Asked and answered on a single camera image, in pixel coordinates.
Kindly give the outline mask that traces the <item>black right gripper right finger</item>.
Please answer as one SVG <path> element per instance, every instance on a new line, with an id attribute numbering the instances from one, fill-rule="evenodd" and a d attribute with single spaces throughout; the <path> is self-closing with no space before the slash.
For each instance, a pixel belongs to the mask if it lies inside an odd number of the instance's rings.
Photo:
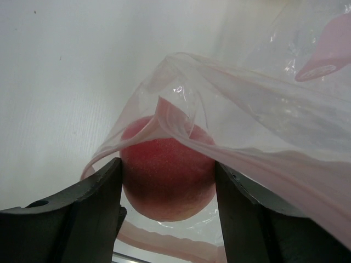
<path id="1" fill-rule="evenodd" d="M 294 206 L 219 162 L 215 171 L 228 262 L 350 262 L 350 250 Z"/>

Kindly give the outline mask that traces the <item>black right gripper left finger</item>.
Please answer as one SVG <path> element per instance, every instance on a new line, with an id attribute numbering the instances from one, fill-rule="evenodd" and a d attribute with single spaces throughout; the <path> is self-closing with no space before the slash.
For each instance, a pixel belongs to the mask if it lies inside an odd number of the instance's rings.
<path id="1" fill-rule="evenodd" d="M 122 163 L 21 208 L 1 210 L 1 262 L 111 262 L 127 211 Z"/>

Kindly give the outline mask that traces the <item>clear zip top bag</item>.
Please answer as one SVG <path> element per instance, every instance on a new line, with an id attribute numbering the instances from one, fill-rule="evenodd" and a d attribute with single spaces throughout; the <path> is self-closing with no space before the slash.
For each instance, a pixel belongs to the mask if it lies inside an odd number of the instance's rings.
<path id="1" fill-rule="evenodd" d="M 167 55 L 83 170 L 159 138 L 233 169 L 350 250 L 350 1 L 288 1 L 235 66 Z"/>

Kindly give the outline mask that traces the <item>red fake strawberry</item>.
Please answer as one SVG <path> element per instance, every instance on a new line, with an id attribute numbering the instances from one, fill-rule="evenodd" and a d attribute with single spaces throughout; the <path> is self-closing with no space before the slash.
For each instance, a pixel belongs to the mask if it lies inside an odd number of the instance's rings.
<path id="1" fill-rule="evenodd" d="M 174 138 L 154 139 L 120 151 L 123 190 L 141 215 L 161 222 L 188 219 L 213 199 L 215 161 Z"/>

